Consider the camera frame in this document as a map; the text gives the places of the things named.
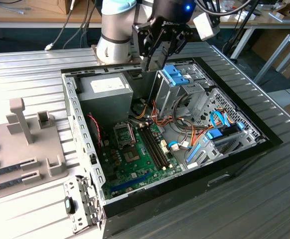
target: metal bracket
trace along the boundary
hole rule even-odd
[[[89,186],[90,178],[75,176],[64,184],[65,207],[72,221],[73,233],[78,233],[101,220],[101,209],[93,186]]]

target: table leg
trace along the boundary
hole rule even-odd
[[[289,54],[285,57],[285,59],[280,63],[280,65],[276,68],[277,72],[280,72],[282,69],[286,67],[290,62],[290,52]]]
[[[288,34],[288,36],[285,37],[285,39],[280,44],[280,46],[276,49],[276,51],[272,54],[272,56],[269,58],[269,60],[266,62],[266,64],[263,66],[263,68],[260,70],[257,76],[254,78],[255,83],[259,82],[261,78],[266,74],[266,72],[269,70],[271,65],[276,61],[276,59],[279,57],[282,51],[289,44],[289,40],[290,40],[290,35]]]
[[[253,34],[255,29],[253,28],[248,28],[243,37],[240,39],[235,51],[233,52],[233,54],[231,55],[230,59],[237,59],[239,54],[241,53],[241,51],[244,49],[246,43],[248,42],[249,38],[251,37],[251,35]]]

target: green circuit board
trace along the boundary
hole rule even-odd
[[[110,134],[108,146],[102,147],[100,161],[106,178],[103,186],[106,199],[133,191],[182,171],[178,161],[170,153],[165,157],[171,166],[166,167],[165,170],[156,168],[138,130],[137,127],[133,128],[136,140],[134,146],[118,149],[113,132]],[[151,125],[150,131],[159,137],[159,140],[163,140],[156,125]]]

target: aluminum extrusion table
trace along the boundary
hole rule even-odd
[[[289,44],[290,44],[290,34],[288,34],[285,37],[285,39],[282,41],[282,43],[279,45],[276,51],[272,54],[272,56],[269,58],[269,60],[266,62],[266,64],[263,66],[260,72],[256,75],[256,77],[254,78],[255,83],[261,80],[261,78],[266,74],[266,72],[269,70],[272,64],[277,60],[279,55]],[[290,52],[285,57],[285,59],[280,63],[280,65],[276,68],[276,71],[280,72],[282,69],[284,69],[287,66],[289,62],[290,62]]]
[[[172,58],[202,57],[283,140],[238,178],[113,238],[290,237],[290,116],[219,50],[188,43]],[[24,114],[49,110],[57,120],[69,176],[80,174],[66,118],[60,69],[96,65],[91,49],[0,54],[0,122],[8,99],[23,97]],[[74,236],[59,179],[0,199],[0,238],[101,238],[96,227]]]

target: motherboard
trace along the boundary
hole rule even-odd
[[[119,148],[120,141],[116,138],[118,134],[113,132],[102,147],[101,166],[106,177],[103,186],[106,199],[131,192],[182,171],[178,161],[166,151],[165,140],[156,125],[131,129],[135,137],[133,146]]]

